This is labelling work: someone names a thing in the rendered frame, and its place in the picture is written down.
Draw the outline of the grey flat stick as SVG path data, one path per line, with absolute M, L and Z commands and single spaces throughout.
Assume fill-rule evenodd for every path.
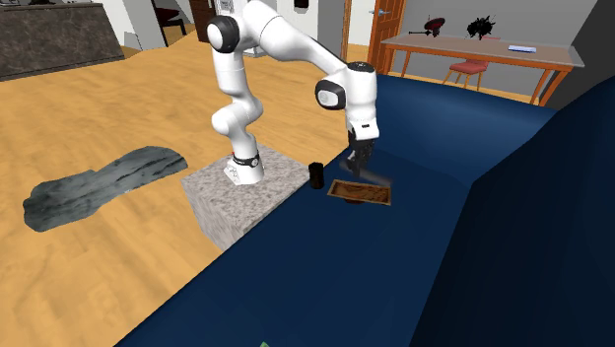
M 392 184 L 392 180 L 390 178 L 373 173 L 367 169 L 353 170 L 346 161 L 341 161 L 339 163 L 339 167 L 342 170 L 352 174 L 354 177 L 359 177 L 382 186 L 391 186 Z

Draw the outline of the brown wooden tray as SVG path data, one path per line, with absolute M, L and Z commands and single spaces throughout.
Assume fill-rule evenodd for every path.
M 369 183 L 334 179 L 327 194 L 349 201 L 368 202 L 380 205 L 391 204 L 391 189 L 388 186 Z

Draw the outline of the black cup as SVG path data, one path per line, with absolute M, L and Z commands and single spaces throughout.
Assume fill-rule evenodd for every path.
M 313 189 L 324 187 L 324 165 L 320 162 L 312 162 L 308 165 L 309 183 Z

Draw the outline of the orange wooden door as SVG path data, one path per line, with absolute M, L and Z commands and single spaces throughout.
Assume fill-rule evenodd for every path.
M 368 52 L 368 62 L 378 74 L 386 75 L 391 68 L 392 54 L 388 53 L 384 40 L 400 34 L 406 0 L 376 0 Z

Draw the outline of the pink chair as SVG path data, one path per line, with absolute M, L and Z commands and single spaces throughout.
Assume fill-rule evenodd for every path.
M 449 69 L 448 69 L 448 72 L 445 78 L 442 81 L 442 84 L 444 84 L 453 73 L 456 73 L 457 78 L 455 82 L 458 82 L 462 75 L 466 77 L 464 86 L 463 86 L 463 88 L 466 89 L 468 82 L 469 82 L 469 78 L 473 75 L 477 75 L 478 80 L 477 80 L 476 90 L 479 91 L 481 82 L 482 82 L 483 73 L 487 70 L 488 66 L 489 66 L 488 61 L 474 60 L 474 59 L 466 59 L 464 62 L 451 64 L 449 66 Z

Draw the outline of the wooden desk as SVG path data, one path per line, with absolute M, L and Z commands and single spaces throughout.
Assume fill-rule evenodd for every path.
M 383 75 L 391 70 L 394 53 L 397 50 L 406 52 L 400 76 L 405 74 L 410 54 L 414 52 L 542 69 L 541 78 L 529 101 L 534 104 L 535 100 L 539 99 L 540 106 L 546 105 L 557 87 L 574 68 L 584 67 L 580 55 L 571 45 L 530 46 L 484 37 L 481 40 L 473 40 L 449 36 L 428 37 L 417 33 L 387 38 L 380 44 L 379 53 L 383 53 L 383 57 L 377 57 L 372 64 Z

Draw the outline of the grey speckled robot stand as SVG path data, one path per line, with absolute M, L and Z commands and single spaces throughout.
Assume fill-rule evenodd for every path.
M 304 185 L 308 167 L 262 144 L 264 178 L 235 185 L 223 173 L 224 157 L 181 180 L 187 200 L 205 236 L 225 251 Z

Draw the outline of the dark brown door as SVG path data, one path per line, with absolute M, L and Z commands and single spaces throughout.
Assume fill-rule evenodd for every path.
M 207 25 L 216 13 L 215 0 L 189 0 L 198 40 L 208 42 Z

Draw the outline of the dark chair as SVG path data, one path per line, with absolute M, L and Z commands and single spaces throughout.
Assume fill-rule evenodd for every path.
M 183 35 L 187 35 L 185 29 L 185 23 L 182 18 L 179 17 L 179 11 L 176 9 L 160 8 L 156 5 L 155 0 L 151 0 L 157 22 L 160 27 L 160 31 L 165 43 L 165 46 L 169 46 L 164 28 L 167 27 L 180 27 L 180 31 Z

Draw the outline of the grey floor rug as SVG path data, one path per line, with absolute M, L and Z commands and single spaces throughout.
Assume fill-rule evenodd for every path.
M 38 184 L 23 203 L 25 224 L 45 232 L 87 218 L 113 198 L 186 168 L 186 159 L 172 149 L 134 150 L 98 171 Z

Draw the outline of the dark marbled counter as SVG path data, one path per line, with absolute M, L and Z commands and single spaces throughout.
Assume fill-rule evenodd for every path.
M 123 58 L 101 3 L 0 6 L 0 82 Z

